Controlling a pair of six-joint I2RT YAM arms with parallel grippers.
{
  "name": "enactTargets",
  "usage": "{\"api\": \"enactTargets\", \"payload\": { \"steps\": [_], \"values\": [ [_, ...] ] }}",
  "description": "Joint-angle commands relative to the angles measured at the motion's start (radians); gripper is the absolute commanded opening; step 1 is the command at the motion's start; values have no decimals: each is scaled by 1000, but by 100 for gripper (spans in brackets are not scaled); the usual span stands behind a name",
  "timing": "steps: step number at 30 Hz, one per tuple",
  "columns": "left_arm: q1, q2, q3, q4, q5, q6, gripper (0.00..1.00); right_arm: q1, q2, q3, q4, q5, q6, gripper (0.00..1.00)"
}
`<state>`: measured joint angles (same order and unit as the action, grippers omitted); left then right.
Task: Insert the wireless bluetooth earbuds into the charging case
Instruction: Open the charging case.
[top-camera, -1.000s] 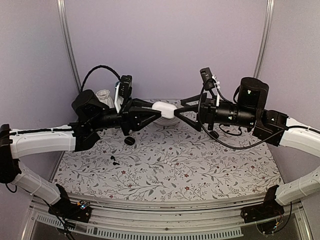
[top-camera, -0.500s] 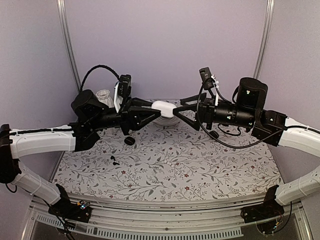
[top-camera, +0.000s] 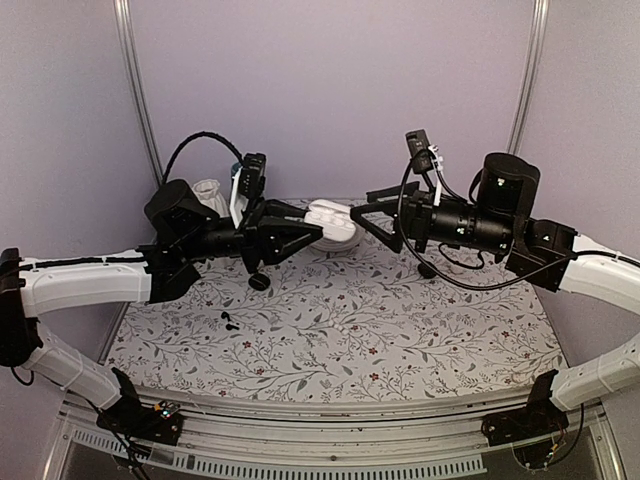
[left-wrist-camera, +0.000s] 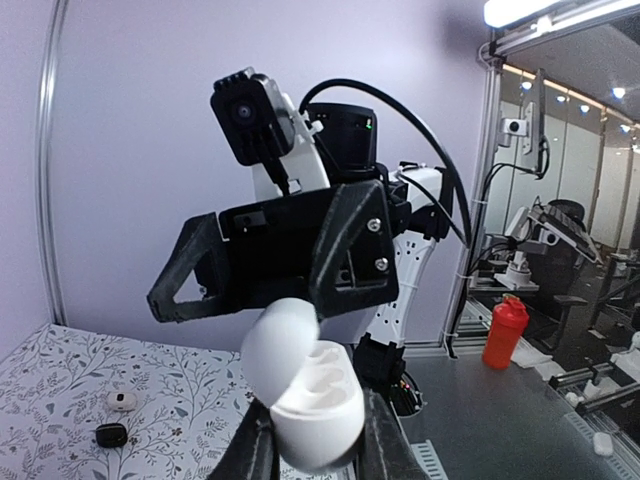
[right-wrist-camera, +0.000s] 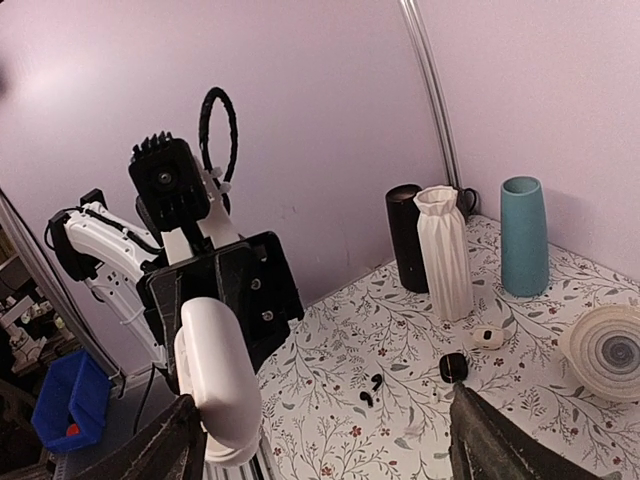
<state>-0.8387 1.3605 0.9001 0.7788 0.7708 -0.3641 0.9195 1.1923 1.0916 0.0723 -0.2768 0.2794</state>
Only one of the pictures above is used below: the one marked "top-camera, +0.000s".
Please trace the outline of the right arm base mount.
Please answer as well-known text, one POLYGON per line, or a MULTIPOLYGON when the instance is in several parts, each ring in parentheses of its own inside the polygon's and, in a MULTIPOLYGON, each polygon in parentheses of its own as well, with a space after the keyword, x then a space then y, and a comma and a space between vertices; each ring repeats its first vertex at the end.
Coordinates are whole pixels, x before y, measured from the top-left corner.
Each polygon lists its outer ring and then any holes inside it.
POLYGON ((490 446, 503 445, 559 432, 569 426, 567 414, 551 402, 554 369, 538 376, 523 407, 485 415, 481 433, 490 446))

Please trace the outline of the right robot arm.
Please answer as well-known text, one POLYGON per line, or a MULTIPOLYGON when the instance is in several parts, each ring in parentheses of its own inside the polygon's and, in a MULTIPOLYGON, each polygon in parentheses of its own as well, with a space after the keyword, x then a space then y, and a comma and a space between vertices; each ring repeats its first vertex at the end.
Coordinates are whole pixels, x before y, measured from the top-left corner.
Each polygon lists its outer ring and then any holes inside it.
MULTIPOLYGON (((571 227, 532 217, 539 170, 506 153, 492 153, 472 181, 467 197, 442 176, 372 191, 350 210, 351 221, 393 252, 407 251, 430 283, 445 282, 473 305, 497 304, 525 285, 577 293, 631 312, 639 309, 639 263, 605 248, 571 227)), ((531 403, 517 427, 537 436, 556 409, 571 410, 639 379, 639 342, 631 339, 598 358, 555 370, 531 347, 528 333, 445 334, 432 326, 414 345, 429 369, 429 387, 457 392, 477 384, 512 382, 534 375, 531 403), (527 368, 525 361, 531 360, 527 368)))

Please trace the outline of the white oval charging case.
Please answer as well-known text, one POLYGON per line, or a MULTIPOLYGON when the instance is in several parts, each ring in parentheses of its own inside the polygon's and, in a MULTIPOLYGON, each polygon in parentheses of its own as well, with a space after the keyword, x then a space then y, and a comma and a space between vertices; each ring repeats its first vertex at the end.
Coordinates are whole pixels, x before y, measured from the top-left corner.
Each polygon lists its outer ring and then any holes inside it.
POLYGON ((317 199, 308 205, 304 222, 321 227, 325 239, 346 242, 356 233, 356 225, 351 220, 350 211, 346 205, 317 199))

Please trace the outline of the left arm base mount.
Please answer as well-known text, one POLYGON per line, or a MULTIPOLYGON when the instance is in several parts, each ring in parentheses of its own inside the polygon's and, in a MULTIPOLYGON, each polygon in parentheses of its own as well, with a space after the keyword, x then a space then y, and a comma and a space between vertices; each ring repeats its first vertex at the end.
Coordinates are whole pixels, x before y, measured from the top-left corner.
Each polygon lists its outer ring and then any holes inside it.
POLYGON ((122 371, 113 368, 121 398, 107 409, 99 409, 98 427, 128 437, 176 446, 182 433, 184 416, 178 403, 162 400, 144 406, 137 391, 122 371))

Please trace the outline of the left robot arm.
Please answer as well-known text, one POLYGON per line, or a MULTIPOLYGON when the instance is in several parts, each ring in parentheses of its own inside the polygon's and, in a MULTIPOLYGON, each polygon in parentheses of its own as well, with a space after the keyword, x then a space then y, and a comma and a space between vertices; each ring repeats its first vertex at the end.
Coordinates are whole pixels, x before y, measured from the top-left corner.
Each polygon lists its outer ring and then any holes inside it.
POLYGON ((162 303, 184 296, 200 274, 197 263, 239 257, 250 273, 276 265, 321 239, 303 210, 251 195, 240 222, 202 204, 181 179, 162 185, 144 208, 156 230, 152 245, 121 253, 36 260, 16 248, 1 254, 1 364, 37 372, 84 397, 128 434, 148 426, 128 377, 101 366, 56 337, 38 320, 51 311, 114 302, 162 303))

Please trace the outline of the black earbud charging case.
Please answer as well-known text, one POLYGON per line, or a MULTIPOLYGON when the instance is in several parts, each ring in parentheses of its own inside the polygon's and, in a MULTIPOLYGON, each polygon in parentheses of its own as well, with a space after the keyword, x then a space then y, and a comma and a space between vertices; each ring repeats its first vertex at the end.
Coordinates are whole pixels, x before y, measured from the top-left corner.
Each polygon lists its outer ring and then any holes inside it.
POLYGON ((257 291, 265 291, 271 286, 271 280, 264 273, 254 273, 248 279, 249 286, 257 291))

